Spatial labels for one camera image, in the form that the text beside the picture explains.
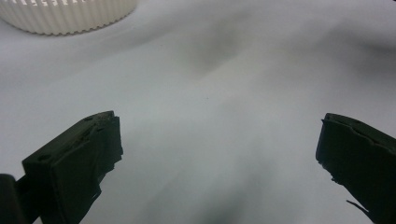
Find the white container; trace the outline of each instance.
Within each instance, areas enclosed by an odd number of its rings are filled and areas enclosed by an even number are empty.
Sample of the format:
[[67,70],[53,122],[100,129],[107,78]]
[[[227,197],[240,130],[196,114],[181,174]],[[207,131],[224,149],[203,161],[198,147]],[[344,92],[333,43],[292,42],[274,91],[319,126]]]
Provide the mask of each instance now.
[[0,0],[0,18],[24,31],[66,35],[128,15],[137,0]]

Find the white table surface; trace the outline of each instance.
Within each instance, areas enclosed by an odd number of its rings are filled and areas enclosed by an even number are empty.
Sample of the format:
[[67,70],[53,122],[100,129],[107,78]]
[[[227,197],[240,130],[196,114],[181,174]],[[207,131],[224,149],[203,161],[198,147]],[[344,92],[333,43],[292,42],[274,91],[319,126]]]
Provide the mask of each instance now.
[[396,136],[395,24],[390,0],[143,0],[64,37],[0,21],[0,172],[114,110],[123,159],[81,223],[371,223],[315,151],[327,112]]

